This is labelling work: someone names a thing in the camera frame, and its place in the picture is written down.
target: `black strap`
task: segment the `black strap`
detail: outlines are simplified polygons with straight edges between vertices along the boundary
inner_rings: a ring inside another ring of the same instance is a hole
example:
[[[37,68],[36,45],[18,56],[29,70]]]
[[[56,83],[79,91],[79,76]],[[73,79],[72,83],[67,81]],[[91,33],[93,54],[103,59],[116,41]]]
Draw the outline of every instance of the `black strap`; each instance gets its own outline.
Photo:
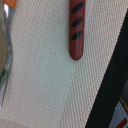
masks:
[[[121,91],[128,78],[128,11],[104,75],[86,128],[109,128]]]

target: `textured fabric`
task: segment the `textured fabric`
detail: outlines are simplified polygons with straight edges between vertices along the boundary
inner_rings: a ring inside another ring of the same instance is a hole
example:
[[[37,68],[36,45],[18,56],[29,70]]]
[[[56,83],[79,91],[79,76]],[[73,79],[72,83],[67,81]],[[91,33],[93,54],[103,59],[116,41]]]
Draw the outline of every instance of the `textured fabric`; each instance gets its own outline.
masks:
[[[69,0],[17,0],[14,60],[1,119],[30,128],[85,127],[128,0],[86,2],[84,55],[76,62],[68,53]]]

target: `gray surface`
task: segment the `gray surface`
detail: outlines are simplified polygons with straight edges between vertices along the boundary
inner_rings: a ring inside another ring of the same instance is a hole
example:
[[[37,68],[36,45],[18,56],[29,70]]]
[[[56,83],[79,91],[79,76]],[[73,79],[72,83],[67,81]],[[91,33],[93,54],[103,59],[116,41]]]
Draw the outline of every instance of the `gray surface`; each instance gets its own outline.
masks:
[[[125,113],[121,103],[119,102],[115,109],[115,113],[113,115],[109,128],[116,128],[125,118],[128,121],[128,116]]]
[[[127,79],[126,84],[125,84],[123,91],[121,93],[121,97],[128,106],[128,79]]]

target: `white mesh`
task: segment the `white mesh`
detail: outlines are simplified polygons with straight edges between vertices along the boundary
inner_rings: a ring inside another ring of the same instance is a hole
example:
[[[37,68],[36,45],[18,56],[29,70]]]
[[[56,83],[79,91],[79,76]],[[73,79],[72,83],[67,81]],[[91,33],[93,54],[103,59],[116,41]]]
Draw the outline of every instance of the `white mesh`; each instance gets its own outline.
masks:
[[[85,127],[128,0],[86,2],[84,55],[76,62],[68,54],[69,0],[17,0],[1,119],[29,128]]]

